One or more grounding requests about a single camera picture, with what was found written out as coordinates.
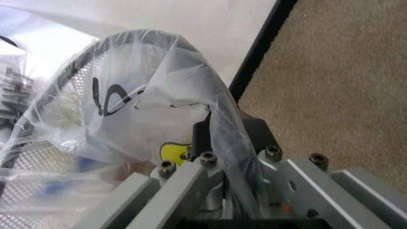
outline clear plastic wrap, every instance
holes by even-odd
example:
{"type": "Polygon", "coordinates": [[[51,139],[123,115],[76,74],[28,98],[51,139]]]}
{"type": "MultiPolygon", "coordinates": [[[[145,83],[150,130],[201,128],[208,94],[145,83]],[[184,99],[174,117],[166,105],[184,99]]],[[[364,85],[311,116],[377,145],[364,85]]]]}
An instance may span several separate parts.
{"type": "Polygon", "coordinates": [[[10,138],[15,122],[30,104],[32,57],[0,39],[0,148],[10,138]]]}
{"type": "Polygon", "coordinates": [[[0,168],[0,228],[71,228],[118,182],[98,173],[47,173],[0,168]]]}
{"type": "Polygon", "coordinates": [[[209,113],[212,148],[237,206],[260,218],[262,172],[233,98],[190,43],[162,31],[112,35],[68,61],[17,123],[3,164],[43,141],[103,163],[157,164],[164,143],[192,143],[193,125],[209,113]]]}

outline yellow sticker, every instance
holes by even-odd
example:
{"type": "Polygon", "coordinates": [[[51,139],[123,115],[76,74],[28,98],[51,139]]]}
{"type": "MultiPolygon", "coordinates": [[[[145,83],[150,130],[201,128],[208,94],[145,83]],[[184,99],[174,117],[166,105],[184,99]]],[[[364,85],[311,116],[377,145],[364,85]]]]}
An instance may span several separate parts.
{"type": "Polygon", "coordinates": [[[173,160],[177,165],[182,165],[188,159],[185,153],[191,144],[183,145],[174,142],[167,142],[161,146],[160,156],[162,160],[173,160]]]}

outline hex socket bolt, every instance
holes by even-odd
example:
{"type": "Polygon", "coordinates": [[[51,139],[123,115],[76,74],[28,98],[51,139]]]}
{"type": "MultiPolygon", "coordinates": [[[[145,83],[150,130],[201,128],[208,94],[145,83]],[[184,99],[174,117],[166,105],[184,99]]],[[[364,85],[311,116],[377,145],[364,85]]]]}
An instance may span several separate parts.
{"type": "Polygon", "coordinates": [[[169,178],[176,170],[177,166],[173,160],[164,160],[158,167],[158,174],[162,178],[169,178]]]}
{"type": "Polygon", "coordinates": [[[325,171],[328,169],[328,164],[329,164],[329,160],[328,158],[323,155],[323,154],[319,154],[319,153],[313,153],[311,154],[311,156],[309,157],[309,160],[316,165],[318,168],[320,168],[322,171],[325,171]]]}
{"type": "Polygon", "coordinates": [[[218,158],[215,156],[215,154],[212,151],[207,151],[207,152],[201,153],[199,158],[201,160],[201,165],[206,168],[214,167],[218,160],[218,158]]]}
{"type": "Polygon", "coordinates": [[[272,161],[281,161],[283,158],[283,151],[277,146],[267,146],[265,148],[265,154],[267,158],[272,161]]]}

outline beige carpet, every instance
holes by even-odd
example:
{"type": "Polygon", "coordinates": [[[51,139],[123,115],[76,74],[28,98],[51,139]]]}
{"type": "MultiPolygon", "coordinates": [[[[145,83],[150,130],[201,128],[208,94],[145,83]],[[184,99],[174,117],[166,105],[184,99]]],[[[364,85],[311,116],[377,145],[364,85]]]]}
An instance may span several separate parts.
{"type": "Polygon", "coordinates": [[[320,152],[407,192],[407,1],[299,0],[239,106],[285,157],[320,152]]]}

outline gray metal frame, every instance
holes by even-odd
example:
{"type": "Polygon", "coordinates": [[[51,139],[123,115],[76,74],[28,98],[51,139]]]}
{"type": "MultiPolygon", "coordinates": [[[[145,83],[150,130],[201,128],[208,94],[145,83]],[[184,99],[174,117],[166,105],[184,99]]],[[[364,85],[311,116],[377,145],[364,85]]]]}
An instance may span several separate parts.
{"type": "MultiPolygon", "coordinates": [[[[407,199],[362,169],[330,173],[307,159],[272,160],[265,151],[258,159],[271,218],[317,217],[339,229],[407,228],[407,199]],[[289,211],[284,212],[281,204],[289,211]]],[[[230,193],[223,184],[222,167],[221,161],[208,167],[197,159],[184,162],[165,179],[157,170],[152,178],[133,174],[75,228],[173,228],[181,219],[227,219],[225,212],[232,209],[222,204],[223,190],[230,193]],[[131,214],[123,210],[129,209],[129,202],[131,214]],[[125,220],[117,224],[122,214],[125,220]]]]}

